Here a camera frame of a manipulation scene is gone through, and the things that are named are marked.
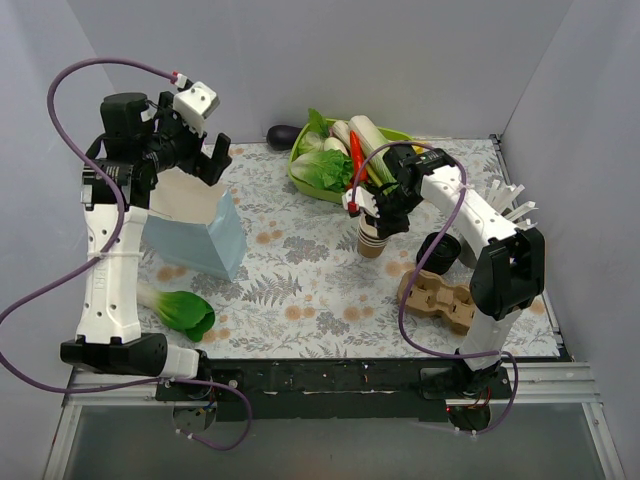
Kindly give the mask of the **light blue paper bag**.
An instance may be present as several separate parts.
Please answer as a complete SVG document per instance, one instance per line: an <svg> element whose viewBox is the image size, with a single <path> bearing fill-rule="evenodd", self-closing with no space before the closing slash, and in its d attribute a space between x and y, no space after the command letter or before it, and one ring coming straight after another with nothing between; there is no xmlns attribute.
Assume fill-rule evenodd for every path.
<svg viewBox="0 0 640 480"><path fill-rule="evenodd" d="M165 262L226 281L235 278L247 250L230 189L179 169L158 175L143 239Z"/></svg>

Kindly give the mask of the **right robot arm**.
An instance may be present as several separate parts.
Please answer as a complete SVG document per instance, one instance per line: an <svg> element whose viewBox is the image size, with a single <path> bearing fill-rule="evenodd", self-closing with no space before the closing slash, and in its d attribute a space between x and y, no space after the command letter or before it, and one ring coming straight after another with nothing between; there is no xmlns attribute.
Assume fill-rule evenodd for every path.
<svg viewBox="0 0 640 480"><path fill-rule="evenodd" d="M519 318L544 289L545 240L536 227L523 228L505 218L467 181L462 164L440 148L417 153L408 141L391 143L384 161L397 187L377 203L377 218L408 213L423 200L447 215L476 260L470 294L476 305L471 327L441 370L421 372L430 398L475 397L499 375L504 344Z"/></svg>

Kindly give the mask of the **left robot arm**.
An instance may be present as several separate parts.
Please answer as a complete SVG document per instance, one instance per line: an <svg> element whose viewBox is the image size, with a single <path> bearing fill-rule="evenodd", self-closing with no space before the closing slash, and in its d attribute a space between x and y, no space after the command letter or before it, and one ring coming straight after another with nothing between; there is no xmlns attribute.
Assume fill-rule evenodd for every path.
<svg viewBox="0 0 640 480"><path fill-rule="evenodd" d="M141 330L137 312L139 249L150 195L161 172L179 168L208 186L230 165L230 139L219 134L203 149L204 124L217 94L198 82L157 102L144 93L109 95L100 105L103 133L87 150L94 162L82 174L88 257L95 261L74 339L60 346L63 362L113 375L178 378L193 400L213 386L201 355Z"/></svg>

